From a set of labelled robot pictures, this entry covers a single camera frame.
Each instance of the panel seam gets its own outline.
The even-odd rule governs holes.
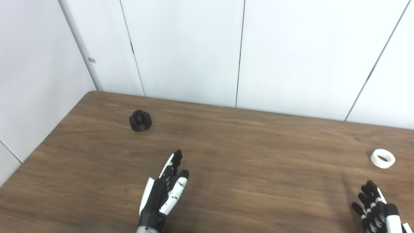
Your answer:
[[[17,161],[19,161],[20,164],[22,164],[23,162],[13,153],[12,150],[10,150],[10,148],[8,146],[6,146],[6,144],[0,139],[0,144],[2,144],[4,146],[4,148],[6,148],[10,154],[13,155],[13,157],[15,157],[17,159]]]
[[[126,26],[126,28],[127,28],[127,32],[128,32],[128,39],[129,39],[129,41],[130,41],[130,43],[131,43],[131,47],[133,47],[133,46],[132,46],[132,41],[131,41],[131,35],[130,35],[130,33],[129,33],[129,29],[128,29],[127,20],[126,20],[126,18],[125,18],[124,7],[122,6],[122,1],[121,1],[121,0],[119,0],[119,3],[121,4],[122,15],[124,16],[124,22],[125,22],[125,26]],[[135,60],[135,66],[137,67],[137,71],[138,71],[138,77],[140,78],[140,82],[141,82],[142,92],[144,93],[144,97],[145,97],[144,85],[143,85],[143,83],[142,83],[141,74],[140,74],[140,69],[138,68],[137,57],[136,57],[136,55],[135,55],[135,52],[133,52],[133,55],[134,55],[134,60]]]
[[[238,56],[238,72],[237,72],[236,104],[235,104],[235,106],[234,106],[235,108],[237,108],[237,97],[238,97],[238,80],[239,80],[239,78],[240,78],[241,45],[242,45],[242,42],[243,42],[243,27],[244,27],[244,10],[245,10],[245,7],[246,7],[246,0],[244,0],[244,2],[243,2],[243,19],[242,19],[242,22],[241,22],[240,53],[239,53],[239,56]]]
[[[396,25],[395,25],[394,29],[392,30],[392,32],[391,32],[391,34],[390,34],[390,36],[388,37],[387,42],[385,43],[385,45],[384,45],[383,49],[381,50],[381,53],[380,53],[380,55],[378,56],[377,61],[375,61],[374,66],[372,67],[372,69],[371,69],[370,73],[368,74],[368,77],[366,78],[366,80],[365,80],[364,84],[362,85],[362,87],[361,87],[361,89],[360,89],[360,91],[359,91],[358,95],[356,96],[356,99],[354,100],[354,103],[352,104],[351,109],[349,109],[349,112],[348,112],[347,116],[345,117],[345,120],[344,120],[344,121],[347,121],[347,119],[348,119],[349,115],[351,114],[352,110],[354,109],[354,106],[355,106],[356,102],[358,101],[359,96],[361,95],[362,91],[364,90],[365,85],[367,84],[367,82],[368,82],[369,78],[370,78],[370,77],[371,77],[371,75],[372,75],[372,72],[375,70],[375,67],[376,67],[376,66],[377,66],[377,64],[378,64],[378,61],[380,60],[381,56],[383,55],[385,48],[387,47],[388,43],[390,42],[391,37],[392,37],[392,35],[394,34],[395,30],[397,29],[397,26],[398,26],[398,24],[400,23],[400,21],[401,21],[402,17],[404,16],[404,13],[405,13],[405,11],[407,10],[408,5],[410,4],[410,2],[411,2],[411,0],[409,0],[409,1],[408,1],[407,5],[405,6],[404,10],[402,11],[402,14],[400,15],[400,18],[398,19],[398,21],[397,21],[397,23],[396,23]]]

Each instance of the white tape roll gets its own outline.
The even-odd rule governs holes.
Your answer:
[[[372,152],[371,161],[375,166],[386,169],[391,167],[395,163],[395,157],[388,150],[376,149],[374,150],[374,152]]]

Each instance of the black and white robotic hand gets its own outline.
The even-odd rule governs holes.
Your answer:
[[[188,181],[189,172],[182,170],[174,185],[183,155],[181,150],[174,152],[165,164],[159,178],[148,179],[140,205],[140,220],[137,233],[161,233],[167,215],[180,199]]]
[[[396,205],[385,201],[374,182],[367,181],[361,190],[358,198],[364,207],[354,202],[352,208],[361,217],[365,233],[413,233],[407,223],[401,224]]]

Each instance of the black object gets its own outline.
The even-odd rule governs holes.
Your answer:
[[[151,116],[148,112],[137,110],[130,117],[131,128],[138,132],[149,129],[152,125]]]

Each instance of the black 3d-printed part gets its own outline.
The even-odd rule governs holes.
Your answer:
[[[151,116],[148,112],[137,110],[130,117],[130,124],[133,130],[143,132],[151,127]]]

